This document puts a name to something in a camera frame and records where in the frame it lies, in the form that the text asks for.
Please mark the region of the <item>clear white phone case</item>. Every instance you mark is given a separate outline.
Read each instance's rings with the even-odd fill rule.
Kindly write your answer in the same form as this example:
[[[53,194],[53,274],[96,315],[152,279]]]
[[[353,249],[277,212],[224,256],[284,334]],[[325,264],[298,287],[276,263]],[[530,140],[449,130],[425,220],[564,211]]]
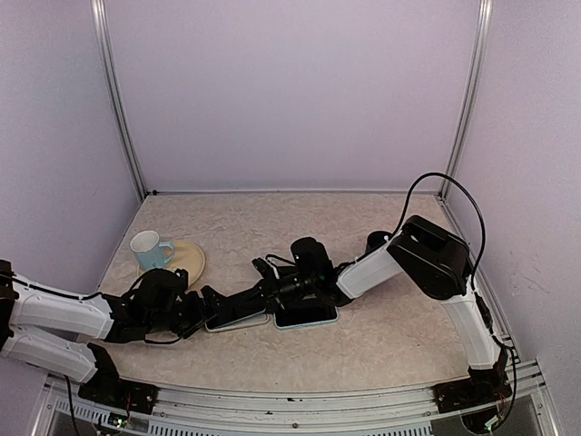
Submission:
[[[266,313],[257,313],[252,316],[240,319],[235,322],[229,322],[224,325],[219,326],[211,326],[209,323],[205,324],[205,330],[209,333],[217,333],[217,332],[227,332],[227,331],[234,331],[239,329],[246,329],[251,327],[260,326],[263,324],[268,323],[271,320],[271,316]]]

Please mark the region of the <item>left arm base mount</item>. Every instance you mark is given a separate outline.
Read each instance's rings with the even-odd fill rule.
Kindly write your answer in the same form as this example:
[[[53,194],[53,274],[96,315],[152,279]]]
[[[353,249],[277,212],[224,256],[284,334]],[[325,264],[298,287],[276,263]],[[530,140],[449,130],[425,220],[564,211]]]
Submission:
[[[80,384],[78,395],[98,404],[151,415],[159,388],[123,379],[105,348],[93,343],[89,343],[88,348],[96,359],[96,373]]]

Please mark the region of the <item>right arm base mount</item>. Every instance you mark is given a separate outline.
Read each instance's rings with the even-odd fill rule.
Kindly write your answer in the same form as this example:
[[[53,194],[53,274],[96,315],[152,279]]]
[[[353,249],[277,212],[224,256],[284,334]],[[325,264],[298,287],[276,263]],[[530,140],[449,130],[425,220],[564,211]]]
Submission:
[[[439,413],[461,411],[499,401],[512,395],[505,367],[495,364],[489,370],[468,369],[468,377],[439,383],[434,387]]]

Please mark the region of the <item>black phone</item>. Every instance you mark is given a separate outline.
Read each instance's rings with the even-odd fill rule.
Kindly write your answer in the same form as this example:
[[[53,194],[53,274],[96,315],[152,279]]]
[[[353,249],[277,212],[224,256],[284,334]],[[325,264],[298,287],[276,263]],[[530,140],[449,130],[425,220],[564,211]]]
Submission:
[[[208,325],[212,328],[224,327],[265,313],[266,308],[262,304],[234,305],[225,303],[216,310],[215,316],[208,322]]]

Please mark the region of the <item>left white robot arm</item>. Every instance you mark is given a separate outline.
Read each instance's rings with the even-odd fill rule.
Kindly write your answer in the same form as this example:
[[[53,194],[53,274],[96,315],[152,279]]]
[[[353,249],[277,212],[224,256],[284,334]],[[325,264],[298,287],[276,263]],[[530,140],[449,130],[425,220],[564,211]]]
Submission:
[[[170,332],[180,341],[216,312],[209,289],[189,290],[184,269],[145,272],[121,296],[83,295],[31,282],[13,272],[9,261],[1,262],[2,357],[90,382],[110,404],[121,402],[127,385],[107,351],[92,343],[67,341],[60,332],[120,344],[146,342],[151,334]]]

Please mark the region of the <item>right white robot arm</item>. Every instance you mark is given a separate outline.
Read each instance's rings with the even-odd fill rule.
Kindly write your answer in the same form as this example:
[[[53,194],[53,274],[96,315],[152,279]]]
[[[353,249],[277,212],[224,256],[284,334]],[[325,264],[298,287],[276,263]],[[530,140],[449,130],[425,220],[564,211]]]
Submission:
[[[303,296],[341,307],[392,281],[404,281],[439,304],[456,329],[468,370],[475,373],[464,384],[465,396],[482,403],[498,390],[495,371],[506,367],[509,352],[480,295],[468,246],[455,234],[414,215],[374,248],[341,265],[333,264],[323,243],[312,237],[296,240],[290,252],[291,264],[282,269],[257,259],[262,277],[234,294],[235,307],[266,311]]]

